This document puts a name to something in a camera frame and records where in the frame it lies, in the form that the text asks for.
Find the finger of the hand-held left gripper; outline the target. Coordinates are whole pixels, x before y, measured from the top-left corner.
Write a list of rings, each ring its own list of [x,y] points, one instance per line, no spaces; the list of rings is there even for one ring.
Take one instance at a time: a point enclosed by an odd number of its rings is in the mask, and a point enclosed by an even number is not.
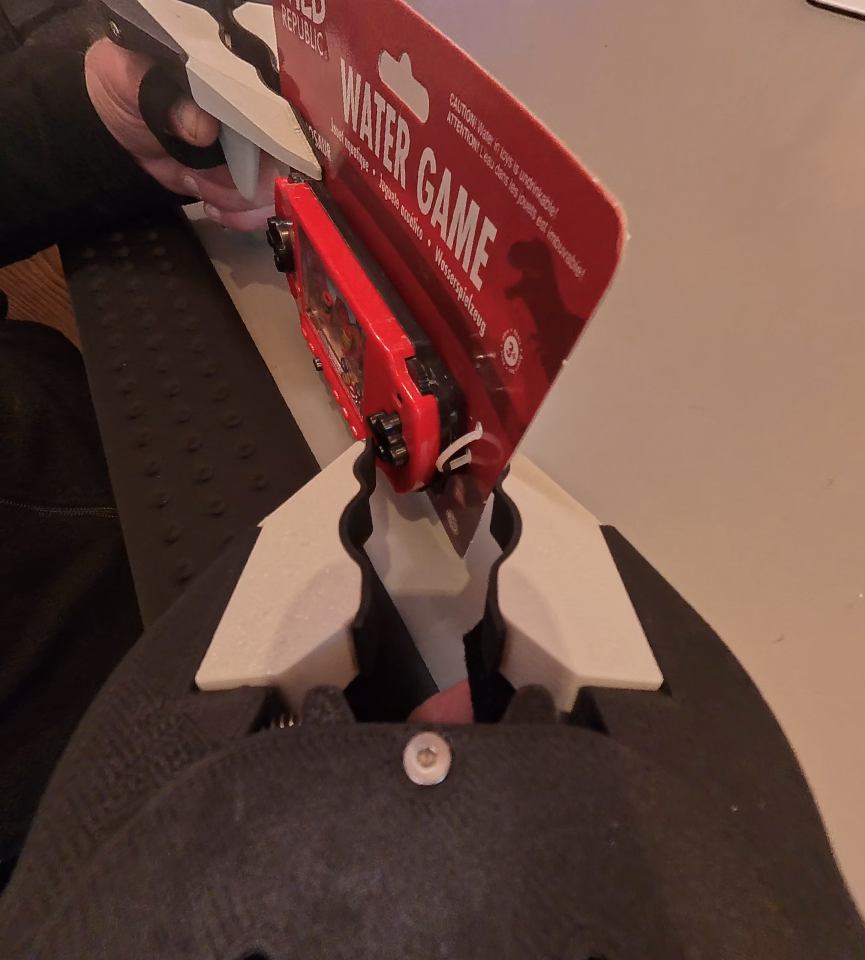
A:
[[[166,153],[193,170],[224,166],[238,193],[254,200],[263,155],[315,181],[322,168],[290,102],[233,48],[234,32],[209,8],[188,2],[139,2],[138,45],[154,61],[140,82],[140,115]],[[173,133],[177,101],[189,99],[218,123],[217,138],[197,147]]]

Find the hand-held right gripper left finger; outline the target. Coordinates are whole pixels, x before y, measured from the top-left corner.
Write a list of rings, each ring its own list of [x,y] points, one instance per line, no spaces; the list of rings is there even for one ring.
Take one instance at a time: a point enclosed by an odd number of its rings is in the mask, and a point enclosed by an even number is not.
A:
[[[258,525],[258,537],[195,675],[199,690],[272,688],[300,714],[307,692],[359,672],[351,624],[362,572],[340,520],[360,490],[354,443]]]

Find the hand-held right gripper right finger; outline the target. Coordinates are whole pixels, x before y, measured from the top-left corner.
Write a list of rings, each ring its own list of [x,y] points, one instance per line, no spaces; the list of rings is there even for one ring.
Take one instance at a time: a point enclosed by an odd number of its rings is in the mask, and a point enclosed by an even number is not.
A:
[[[474,718],[496,722],[538,686],[570,714],[585,689],[660,690],[664,678],[600,522],[516,455],[466,554],[464,635]]]

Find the red handheld toy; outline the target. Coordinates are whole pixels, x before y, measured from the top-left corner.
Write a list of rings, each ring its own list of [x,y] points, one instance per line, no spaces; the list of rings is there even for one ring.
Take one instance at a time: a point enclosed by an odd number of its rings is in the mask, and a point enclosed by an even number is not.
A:
[[[354,438],[463,556],[607,293],[624,215],[404,2],[277,2],[272,18],[322,171],[277,181],[276,265]]]

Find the person's left forearm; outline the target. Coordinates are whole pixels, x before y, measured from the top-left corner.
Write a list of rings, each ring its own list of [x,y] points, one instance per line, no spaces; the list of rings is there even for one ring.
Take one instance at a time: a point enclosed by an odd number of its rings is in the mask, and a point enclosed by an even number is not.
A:
[[[0,54],[0,269],[184,201],[96,113],[84,62],[100,35],[96,4],[81,2]]]

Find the person's left hand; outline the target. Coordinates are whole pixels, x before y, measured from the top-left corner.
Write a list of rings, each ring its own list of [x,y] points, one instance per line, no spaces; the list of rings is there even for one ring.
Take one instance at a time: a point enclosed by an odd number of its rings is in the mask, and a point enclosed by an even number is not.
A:
[[[143,120],[138,102],[141,81],[152,60],[108,38],[94,42],[84,57],[90,102],[100,121],[138,167],[171,193],[201,201],[205,215],[240,232],[263,228],[275,214],[274,188],[280,172],[266,154],[260,159],[256,193],[244,197],[223,165],[194,170],[168,155]]]

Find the person's black clothing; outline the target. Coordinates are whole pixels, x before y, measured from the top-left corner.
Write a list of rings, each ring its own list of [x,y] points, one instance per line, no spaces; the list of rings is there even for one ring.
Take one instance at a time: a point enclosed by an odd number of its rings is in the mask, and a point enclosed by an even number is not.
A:
[[[142,631],[81,355],[0,319],[0,860]]]

